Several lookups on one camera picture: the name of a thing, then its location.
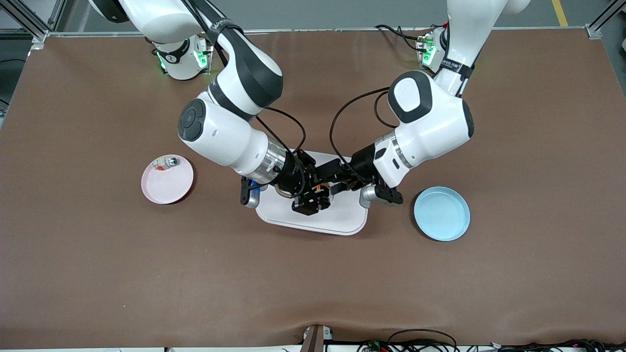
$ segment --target brown tabletop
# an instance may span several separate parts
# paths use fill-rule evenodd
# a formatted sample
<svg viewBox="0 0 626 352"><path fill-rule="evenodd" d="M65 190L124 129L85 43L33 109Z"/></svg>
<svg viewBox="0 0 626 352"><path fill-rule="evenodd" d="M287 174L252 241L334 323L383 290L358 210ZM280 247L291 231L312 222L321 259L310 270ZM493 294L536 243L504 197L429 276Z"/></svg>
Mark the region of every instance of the brown tabletop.
<svg viewBox="0 0 626 352"><path fill-rule="evenodd" d="M332 152L341 105L417 67L376 32L252 40L284 72L274 106L318 152ZM583 29L494 31L466 89L472 140L413 170L407 202L374 205L350 237L264 223L239 204L235 172L178 139L182 107L211 79L163 76L142 38L49 38L32 53L0 131L0 348L289 344L314 323L336 339L626 339L626 103ZM339 120L346 155L386 132L372 103ZM299 141L295 124L262 116ZM140 177L167 153L196 182L156 205ZM457 241L412 220L411 200L435 185L469 203Z"/></svg>

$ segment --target blue plate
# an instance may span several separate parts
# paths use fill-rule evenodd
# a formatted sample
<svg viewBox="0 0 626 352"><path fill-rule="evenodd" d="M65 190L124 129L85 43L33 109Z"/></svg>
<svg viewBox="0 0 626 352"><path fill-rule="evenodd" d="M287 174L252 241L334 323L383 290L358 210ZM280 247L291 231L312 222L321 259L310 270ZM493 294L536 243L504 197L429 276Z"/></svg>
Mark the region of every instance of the blue plate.
<svg viewBox="0 0 626 352"><path fill-rule="evenodd" d="M413 208L419 228L437 241L461 237L470 226L470 208L459 193L447 187L422 192Z"/></svg>

